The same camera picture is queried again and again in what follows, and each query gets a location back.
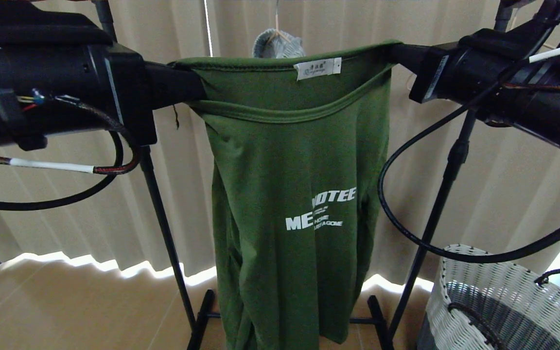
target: white cable sleeve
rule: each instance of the white cable sleeve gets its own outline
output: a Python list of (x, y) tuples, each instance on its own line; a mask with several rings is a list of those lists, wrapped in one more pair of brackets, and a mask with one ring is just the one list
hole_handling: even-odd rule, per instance
[(546, 51), (543, 53), (538, 53), (536, 55), (532, 55), (531, 57), (528, 58), (529, 63), (533, 63), (533, 62), (539, 62), (541, 60), (545, 60), (551, 57), (555, 57), (555, 56), (560, 56), (560, 47), (558, 47), (557, 49), (553, 49), (550, 51)]
[(94, 171), (94, 166), (91, 165), (69, 164), (63, 162), (38, 162), (38, 161), (30, 161), (27, 159), (20, 159), (20, 158), (10, 159), (10, 165), (24, 166), (26, 168), (44, 168), (44, 169), (78, 171), (81, 173), (89, 173), (89, 174), (92, 174)]

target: gray knit garment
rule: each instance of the gray knit garment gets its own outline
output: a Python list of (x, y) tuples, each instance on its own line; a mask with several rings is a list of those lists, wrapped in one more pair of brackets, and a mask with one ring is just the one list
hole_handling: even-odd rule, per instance
[(289, 41), (284, 40), (280, 35), (271, 38), (276, 33), (276, 29), (267, 29), (262, 32), (254, 42), (252, 57), (255, 58), (293, 58), (305, 57), (306, 53), (302, 48), (302, 38), (281, 31)]

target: red wire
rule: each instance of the red wire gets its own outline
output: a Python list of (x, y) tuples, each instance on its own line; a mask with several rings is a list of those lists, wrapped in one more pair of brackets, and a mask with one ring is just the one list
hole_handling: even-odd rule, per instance
[(27, 106), (27, 107), (24, 107), (24, 108), (22, 109), (22, 111), (24, 111), (24, 112), (25, 112), (25, 111), (29, 111), (29, 109), (32, 109), (32, 108), (35, 108), (35, 107), (38, 107), (38, 105), (36, 105), (36, 104), (31, 104), (31, 105), (29, 105), (29, 106)]

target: curtain fold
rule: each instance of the curtain fold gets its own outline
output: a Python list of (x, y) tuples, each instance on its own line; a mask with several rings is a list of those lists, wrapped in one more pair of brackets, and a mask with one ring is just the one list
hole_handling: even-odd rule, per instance
[[(80, 12), (98, 23), (90, 2), (50, 0), (42, 9)], [(170, 62), (210, 54), (249, 57), (256, 36), (274, 27), (274, 0), (112, 0), (120, 42), (146, 60)], [(517, 14), (529, 20), (541, 2)], [(458, 40), (491, 27), (496, 0), (281, 0), (280, 28), (303, 38), (308, 55), (348, 49), (397, 38), (433, 45)], [(209, 31), (205, 16), (209, 18)], [(560, 27), (549, 40), (560, 41)], [(392, 153), (409, 138), (457, 108), (448, 101), (419, 105), (408, 99), (407, 69), (393, 69), (391, 93)], [(213, 157), (204, 122), (188, 107), (155, 112), (158, 144), (153, 162), (187, 275), (214, 265), (210, 184)], [(391, 168), (386, 195), (394, 213), (418, 235), (429, 217), (449, 149), (463, 118), (407, 150)], [(45, 161), (110, 164), (115, 152), (105, 132), (51, 138), (44, 150), (25, 153), (0, 148), (0, 155)], [(0, 200), (39, 201), (70, 195), (100, 177), (61, 171), (0, 167)], [(463, 243), (490, 252), (526, 245), (560, 226), (560, 150), (516, 129), (492, 129), (477, 123), (471, 152), (451, 191), (434, 244)], [(86, 201), (42, 212), (0, 212), (0, 259), (23, 252), (64, 251), (69, 257), (91, 254), (97, 261), (116, 259), (120, 268), (142, 261), (155, 270), (169, 267), (165, 247), (140, 169), (120, 176)], [(403, 283), (415, 246), (382, 213), (371, 273)], [(523, 259), (542, 272), (560, 244)], [(424, 276), (437, 259), (430, 257)]]

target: basket handle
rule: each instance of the basket handle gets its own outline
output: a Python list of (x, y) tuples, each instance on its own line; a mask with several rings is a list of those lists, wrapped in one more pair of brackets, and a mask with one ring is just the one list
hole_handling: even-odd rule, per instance
[(451, 310), (453, 310), (453, 309), (457, 309), (457, 310), (460, 310), (461, 312), (467, 313), (473, 319), (475, 319), (475, 321), (477, 323), (481, 324), (481, 326), (484, 327), (484, 329), (488, 333), (488, 334), (483, 334), (485, 339), (487, 339), (486, 344), (491, 344), (491, 345), (495, 346), (496, 350), (507, 350), (507, 348), (505, 348), (505, 345), (503, 344), (503, 342), (500, 341), (500, 339), (498, 339), (498, 335), (496, 335), (496, 332), (494, 332), (494, 330), (492, 330), (492, 328), (487, 324), (487, 322), (485, 322), (481, 318), (481, 315), (478, 314), (478, 312), (476, 312), (473, 309), (469, 308), (468, 306), (465, 306), (464, 304), (460, 304), (460, 303), (450, 303), (449, 304), (449, 312), (451, 312)]
[(535, 280), (535, 283), (537, 283), (538, 286), (543, 286), (544, 284), (550, 282), (548, 280), (548, 277), (550, 277), (552, 275), (556, 275), (557, 273), (560, 273), (560, 268), (558, 268), (557, 270), (552, 270), (552, 271), (548, 271), (548, 272), (544, 273), (542, 276), (539, 276)]

